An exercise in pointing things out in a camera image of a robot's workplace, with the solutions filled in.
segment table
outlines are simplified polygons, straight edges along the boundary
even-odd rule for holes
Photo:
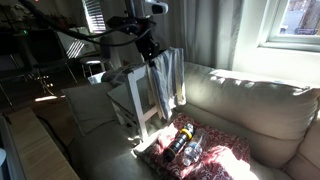
[[[9,115],[27,179],[79,179],[30,108]]]
[[[148,138],[145,122],[157,113],[156,106],[149,103],[145,75],[145,66],[129,71],[126,83],[108,92],[119,123],[127,122],[137,128],[143,141]]]

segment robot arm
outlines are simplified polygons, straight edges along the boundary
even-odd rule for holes
[[[107,25],[112,29],[96,35],[85,35],[68,29],[61,28],[39,11],[30,1],[19,0],[35,17],[43,20],[52,28],[61,31],[71,37],[101,44],[92,38],[101,37],[114,31],[121,31],[126,34],[135,34],[138,37],[122,44],[102,44],[104,46],[123,46],[135,42],[138,51],[142,54],[145,61],[148,61],[159,54],[160,45],[153,41],[150,30],[156,23],[150,20],[152,15],[161,15],[168,12],[168,5],[155,0],[125,0],[128,17],[112,17],[107,21]]]
[[[107,25],[115,29],[125,24],[136,24],[134,28],[122,30],[126,34],[140,36],[150,28],[154,28],[156,23],[150,20],[152,15],[162,15],[168,12],[168,5],[154,0],[125,0],[128,17],[112,17],[107,21]],[[138,51],[145,61],[158,56],[160,45],[154,42],[152,33],[149,31],[141,39],[135,42]]]
[[[168,12],[168,5],[155,0],[125,0],[129,17],[148,18]]]

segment white couch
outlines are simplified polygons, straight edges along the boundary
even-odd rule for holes
[[[178,111],[247,138],[259,180],[320,177],[320,89],[192,63],[185,64],[185,85],[187,104]],[[128,129],[110,121],[79,134],[72,149],[80,157],[80,177],[156,178],[132,155]]]

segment plastic bottle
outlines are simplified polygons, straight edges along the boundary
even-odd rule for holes
[[[182,161],[185,166],[190,166],[190,164],[199,160],[199,157],[202,153],[202,147],[205,145],[205,141],[206,132],[203,129],[196,129],[191,141],[184,149]]]
[[[180,149],[186,144],[186,142],[191,140],[193,134],[193,125],[190,123],[184,125],[180,130],[179,136],[175,138],[168,146],[168,148],[164,150],[164,160],[167,162],[171,162],[176,157],[176,154],[180,151]]]

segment white wall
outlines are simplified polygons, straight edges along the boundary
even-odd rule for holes
[[[267,0],[245,0],[232,70],[320,84],[320,53],[258,48]]]

